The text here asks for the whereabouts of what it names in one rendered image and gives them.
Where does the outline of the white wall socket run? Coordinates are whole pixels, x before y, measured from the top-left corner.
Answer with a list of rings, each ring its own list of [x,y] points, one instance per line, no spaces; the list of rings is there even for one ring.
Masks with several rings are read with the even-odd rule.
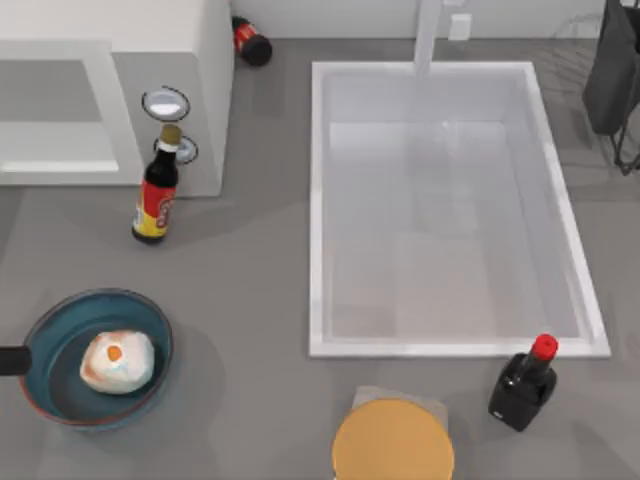
[[[471,37],[472,15],[458,13],[451,16],[448,39],[450,41],[467,41]]]

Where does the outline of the round orange board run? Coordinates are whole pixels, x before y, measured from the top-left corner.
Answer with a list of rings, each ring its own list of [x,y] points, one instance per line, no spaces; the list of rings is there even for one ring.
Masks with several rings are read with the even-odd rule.
[[[455,453],[434,414],[400,398],[351,410],[331,446],[335,480],[453,480]]]

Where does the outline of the white fried egg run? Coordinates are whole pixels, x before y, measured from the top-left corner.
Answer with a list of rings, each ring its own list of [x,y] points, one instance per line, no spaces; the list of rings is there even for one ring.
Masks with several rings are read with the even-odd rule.
[[[129,394],[151,380],[154,357],[154,346],[142,332],[101,332],[90,341],[83,354],[80,378],[99,393]]]

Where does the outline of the teal frying pan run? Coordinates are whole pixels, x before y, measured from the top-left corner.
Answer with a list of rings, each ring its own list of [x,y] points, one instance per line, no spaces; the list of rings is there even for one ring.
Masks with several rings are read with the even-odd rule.
[[[152,344],[151,378],[131,393],[112,395],[81,379],[82,358],[101,333],[134,331]],[[148,297],[120,288],[78,292],[48,309],[22,343],[0,344],[0,377],[16,377],[41,416],[76,430],[124,427],[151,410],[164,393],[174,354],[169,318]]]

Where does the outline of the large microwave knob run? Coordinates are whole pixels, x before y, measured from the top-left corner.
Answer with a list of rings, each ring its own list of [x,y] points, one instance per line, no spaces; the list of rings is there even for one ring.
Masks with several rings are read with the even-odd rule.
[[[144,92],[141,104],[147,115],[160,122],[180,121],[191,109],[187,96],[169,86]]]

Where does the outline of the dark bottle with red label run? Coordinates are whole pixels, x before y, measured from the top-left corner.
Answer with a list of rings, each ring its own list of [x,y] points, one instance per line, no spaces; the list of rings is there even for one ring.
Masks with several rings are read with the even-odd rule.
[[[231,22],[233,42],[239,56],[252,67],[265,66],[273,54],[269,39],[244,17],[233,16]]]

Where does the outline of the black stand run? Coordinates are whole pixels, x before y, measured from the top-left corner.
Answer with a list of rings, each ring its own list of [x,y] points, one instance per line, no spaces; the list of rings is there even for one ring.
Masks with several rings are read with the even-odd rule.
[[[640,150],[622,158],[629,120],[640,106],[640,0],[606,0],[591,71],[582,100],[592,131],[607,137],[623,175],[640,171]]]

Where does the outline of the small microwave knob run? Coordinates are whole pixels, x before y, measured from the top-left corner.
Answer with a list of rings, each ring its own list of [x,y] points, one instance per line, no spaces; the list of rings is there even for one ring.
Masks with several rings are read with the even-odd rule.
[[[154,143],[154,153],[165,163],[187,165],[198,157],[199,149],[189,137],[158,137]]]

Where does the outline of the pale microwave oven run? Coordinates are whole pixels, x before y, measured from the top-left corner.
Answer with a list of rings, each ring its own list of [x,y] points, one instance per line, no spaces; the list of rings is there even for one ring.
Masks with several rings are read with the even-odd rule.
[[[233,76],[230,0],[0,0],[0,186],[136,186],[175,124],[199,149],[179,195],[217,196]],[[185,118],[145,113],[162,86]]]

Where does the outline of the tall white tap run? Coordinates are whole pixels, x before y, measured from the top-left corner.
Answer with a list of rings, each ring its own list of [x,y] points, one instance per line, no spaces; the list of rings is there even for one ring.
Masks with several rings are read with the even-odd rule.
[[[429,73],[437,37],[443,0],[419,0],[416,39],[414,45],[414,67],[418,76]]]

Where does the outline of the black bottle with red cap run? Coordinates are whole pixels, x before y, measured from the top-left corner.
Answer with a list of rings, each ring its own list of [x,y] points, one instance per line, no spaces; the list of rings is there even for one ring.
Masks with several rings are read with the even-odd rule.
[[[557,339],[543,333],[528,352],[513,355],[498,376],[488,412],[510,428],[524,431],[554,393],[557,373],[552,362],[558,348]]]

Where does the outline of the dark bottle with yellow label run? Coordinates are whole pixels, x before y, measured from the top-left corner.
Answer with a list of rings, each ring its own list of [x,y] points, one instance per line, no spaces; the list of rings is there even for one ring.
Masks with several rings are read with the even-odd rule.
[[[178,126],[164,124],[155,157],[145,169],[132,225],[133,236],[143,243],[157,244],[167,235],[179,180],[176,156],[181,138]]]

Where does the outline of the white sink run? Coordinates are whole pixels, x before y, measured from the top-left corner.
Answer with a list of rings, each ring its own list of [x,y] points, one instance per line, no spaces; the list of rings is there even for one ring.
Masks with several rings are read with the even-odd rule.
[[[309,353],[611,349],[534,66],[316,62]]]

